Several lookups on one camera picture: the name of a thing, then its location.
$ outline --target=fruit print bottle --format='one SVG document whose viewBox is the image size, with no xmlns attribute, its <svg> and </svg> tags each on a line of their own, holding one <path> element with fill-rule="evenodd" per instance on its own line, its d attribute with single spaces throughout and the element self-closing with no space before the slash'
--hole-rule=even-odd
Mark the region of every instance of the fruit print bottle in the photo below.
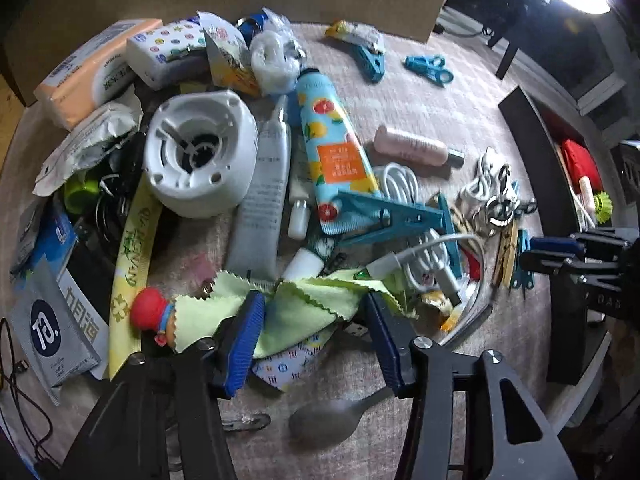
<svg viewBox="0 0 640 480">
<path fill-rule="evenodd" d="M 307 68 L 296 93 L 322 230 L 335 235 L 366 227 L 370 221 L 340 214 L 335 200 L 340 190 L 382 195 L 334 85 L 318 69 Z"/>
</svg>

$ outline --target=colorful polka dot box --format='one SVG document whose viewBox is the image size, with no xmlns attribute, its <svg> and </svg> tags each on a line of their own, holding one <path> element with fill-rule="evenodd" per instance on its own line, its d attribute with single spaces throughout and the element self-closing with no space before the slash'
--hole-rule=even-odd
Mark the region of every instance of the colorful polka dot box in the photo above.
<svg viewBox="0 0 640 480">
<path fill-rule="evenodd" d="M 195 78 L 209 70 L 204 34 L 197 18 L 180 20 L 127 40 L 127 62 L 154 90 Z M 200 49 L 195 54 L 188 51 Z"/>
</svg>

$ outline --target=green cleaning cloth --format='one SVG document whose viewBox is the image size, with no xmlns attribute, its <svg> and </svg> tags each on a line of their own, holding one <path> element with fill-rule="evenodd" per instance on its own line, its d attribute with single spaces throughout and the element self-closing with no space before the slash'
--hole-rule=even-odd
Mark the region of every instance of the green cleaning cloth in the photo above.
<svg viewBox="0 0 640 480">
<path fill-rule="evenodd" d="M 375 290 L 399 314 L 400 305 L 382 282 L 355 281 L 357 269 L 338 270 L 325 278 L 281 282 L 267 296 L 264 328 L 255 346 L 254 359 L 282 352 L 305 340 L 336 319 L 351 319 L 360 298 Z M 216 277 L 206 300 L 189 296 L 175 298 L 175 349 L 184 351 L 192 343 L 216 332 L 220 322 L 236 314 L 247 293 L 256 285 L 226 271 Z"/>
</svg>

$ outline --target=white plastic fan housing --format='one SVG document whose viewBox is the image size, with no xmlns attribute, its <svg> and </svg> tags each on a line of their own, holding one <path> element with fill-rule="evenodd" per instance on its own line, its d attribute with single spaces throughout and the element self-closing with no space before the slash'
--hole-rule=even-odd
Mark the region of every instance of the white plastic fan housing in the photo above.
<svg viewBox="0 0 640 480">
<path fill-rule="evenodd" d="M 230 90 L 172 97 L 146 134 L 144 168 L 153 194 L 185 218 L 228 211 L 249 189 L 257 139 L 254 117 Z"/>
</svg>

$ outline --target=blue gripper pad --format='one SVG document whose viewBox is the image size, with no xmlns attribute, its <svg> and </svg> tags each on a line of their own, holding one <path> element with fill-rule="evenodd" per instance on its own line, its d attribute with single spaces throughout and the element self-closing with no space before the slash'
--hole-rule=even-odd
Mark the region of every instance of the blue gripper pad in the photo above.
<svg viewBox="0 0 640 480">
<path fill-rule="evenodd" d="M 244 303 L 226 329 L 216 363 L 222 374 L 226 398 L 242 388 L 254 357 L 255 345 L 264 326 L 264 296 L 250 290 Z"/>
<path fill-rule="evenodd" d="M 416 381 L 409 346 L 416 337 L 411 323 L 404 317 L 393 316 L 377 292 L 364 295 L 360 306 L 367 319 L 367 328 L 386 385 L 399 399 L 411 397 Z"/>
<path fill-rule="evenodd" d="M 385 55 L 372 54 L 365 46 L 355 45 L 356 60 L 362 71 L 373 82 L 377 83 L 385 75 Z"/>
<path fill-rule="evenodd" d="M 580 259 L 584 258 L 585 253 L 584 244 L 572 238 L 556 236 L 533 237 L 529 240 L 529 245 L 532 250 L 575 254 Z"/>
</svg>

